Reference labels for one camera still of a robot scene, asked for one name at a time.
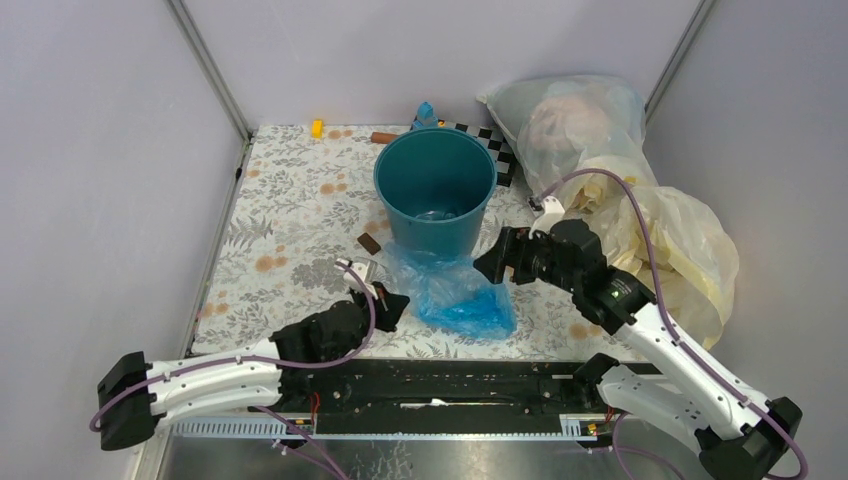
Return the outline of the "blue plastic trash bag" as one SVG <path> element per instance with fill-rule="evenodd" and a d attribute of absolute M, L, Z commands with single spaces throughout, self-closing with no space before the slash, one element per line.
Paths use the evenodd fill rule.
<path fill-rule="evenodd" d="M 465 337 L 503 340 L 517 329 L 507 287 L 493 284 L 469 256 L 441 256 L 389 243 L 388 269 L 414 314 L 430 327 Z"/>

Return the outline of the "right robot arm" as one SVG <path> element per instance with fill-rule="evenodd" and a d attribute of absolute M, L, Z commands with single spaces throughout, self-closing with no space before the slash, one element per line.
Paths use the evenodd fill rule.
<path fill-rule="evenodd" d="M 692 450 L 714 479 L 764 479 L 793 446 L 800 408 L 768 398 L 713 358 L 647 286 L 608 265 L 583 221 L 561 220 L 548 231 L 505 227 L 473 265 L 494 284 L 510 270 L 517 285 L 539 280 L 570 293 L 585 319 L 638 351 L 673 386 L 596 354 L 574 375 L 583 410 L 608 405 L 635 415 Z"/>

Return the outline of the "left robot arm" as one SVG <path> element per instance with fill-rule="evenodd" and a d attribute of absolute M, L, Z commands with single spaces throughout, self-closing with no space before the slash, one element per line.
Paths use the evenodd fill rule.
<path fill-rule="evenodd" d="M 232 351 L 153 362 L 141 351 L 122 356 L 97 385 L 98 410 L 90 430 L 99 434 L 102 450 L 117 451 L 189 417 L 276 403 L 288 411 L 301 409 L 311 387 L 293 373 L 347 362 L 374 331 L 395 331 L 410 303 L 380 282 L 350 294 Z"/>

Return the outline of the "teal plastic trash bin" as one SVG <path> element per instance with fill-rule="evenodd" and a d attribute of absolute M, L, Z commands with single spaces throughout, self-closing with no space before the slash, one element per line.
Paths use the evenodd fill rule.
<path fill-rule="evenodd" d="M 475 137 L 425 128 L 387 144 L 373 179 L 397 245 L 456 257 L 471 254 L 478 241 L 497 170 Z"/>

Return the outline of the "clear stuffed trash bag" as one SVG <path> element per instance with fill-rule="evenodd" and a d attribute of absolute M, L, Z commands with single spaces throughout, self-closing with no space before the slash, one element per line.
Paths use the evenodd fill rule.
<path fill-rule="evenodd" d="M 645 103 L 626 80 L 573 75 L 525 80 L 478 96 L 515 152 L 534 195 L 544 198 L 563 176 L 578 177 L 553 195 L 591 214 L 622 196 L 608 172 L 635 186 L 654 186 L 643 151 Z"/>

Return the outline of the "yellow plastic trash bag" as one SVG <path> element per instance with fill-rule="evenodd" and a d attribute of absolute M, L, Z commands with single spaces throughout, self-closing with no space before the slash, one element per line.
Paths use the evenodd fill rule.
<path fill-rule="evenodd" d="M 633 193 L 602 174 L 581 175 L 556 196 L 599 236 L 610 265 L 654 285 L 658 268 L 670 316 L 705 349 L 722 336 L 734 304 L 739 255 L 713 210 L 668 186 L 626 177 Z"/>

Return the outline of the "brown wooden block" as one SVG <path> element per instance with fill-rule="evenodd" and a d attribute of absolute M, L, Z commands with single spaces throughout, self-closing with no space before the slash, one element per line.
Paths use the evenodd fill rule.
<path fill-rule="evenodd" d="M 362 233 L 357 238 L 357 242 L 371 256 L 376 255 L 382 250 L 381 245 L 367 232 Z"/>

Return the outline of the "black white checkerboard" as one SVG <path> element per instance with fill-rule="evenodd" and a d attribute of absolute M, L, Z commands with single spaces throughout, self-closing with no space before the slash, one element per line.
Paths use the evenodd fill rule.
<path fill-rule="evenodd" d="M 505 135 L 497 126 L 476 126 L 440 120 L 441 128 L 451 128 L 475 137 L 488 151 L 497 171 L 497 184 L 510 187 L 519 162 Z"/>

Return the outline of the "floral table mat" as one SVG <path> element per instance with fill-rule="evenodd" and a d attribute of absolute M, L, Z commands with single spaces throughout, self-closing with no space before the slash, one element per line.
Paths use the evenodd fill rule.
<path fill-rule="evenodd" d="M 336 126 L 315 139 L 304 126 L 263 126 L 252 145 L 234 210 L 189 351 L 247 346 L 347 295 L 335 267 L 362 258 L 359 237 L 390 240 L 373 186 L 380 146 L 367 126 Z M 511 285 L 517 328 L 504 340 L 474 340 L 426 326 L 406 312 L 376 333 L 374 358 L 586 360 L 637 354 L 584 320 L 567 293 L 542 282 Z"/>

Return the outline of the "blue toy figure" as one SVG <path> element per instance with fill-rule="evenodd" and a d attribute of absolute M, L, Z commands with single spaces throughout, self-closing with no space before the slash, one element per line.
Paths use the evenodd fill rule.
<path fill-rule="evenodd" d="M 440 120 L 434 112 L 433 106 L 425 101 L 422 102 L 412 123 L 413 129 L 434 128 L 440 126 Z"/>

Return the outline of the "brown cylinder piece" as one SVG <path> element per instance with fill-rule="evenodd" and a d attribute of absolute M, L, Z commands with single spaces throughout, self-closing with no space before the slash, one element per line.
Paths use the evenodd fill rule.
<path fill-rule="evenodd" d="M 375 144 L 389 144 L 399 137 L 398 134 L 387 132 L 373 132 L 370 135 L 370 141 Z"/>

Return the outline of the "yellow toy block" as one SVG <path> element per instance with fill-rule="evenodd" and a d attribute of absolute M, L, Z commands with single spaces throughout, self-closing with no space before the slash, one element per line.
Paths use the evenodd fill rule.
<path fill-rule="evenodd" d="M 311 136 L 315 139 L 323 137 L 324 122 L 321 119 L 316 119 L 312 123 Z"/>

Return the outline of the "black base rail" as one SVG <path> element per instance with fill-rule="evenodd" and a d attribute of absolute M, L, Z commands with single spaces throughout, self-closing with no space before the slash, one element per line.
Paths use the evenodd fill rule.
<path fill-rule="evenodd" d="M 616 411 L 578 362 L 351 360 L 286 373 L 270 410 L 319 435 L 452 439 L 610 435 Z"/>

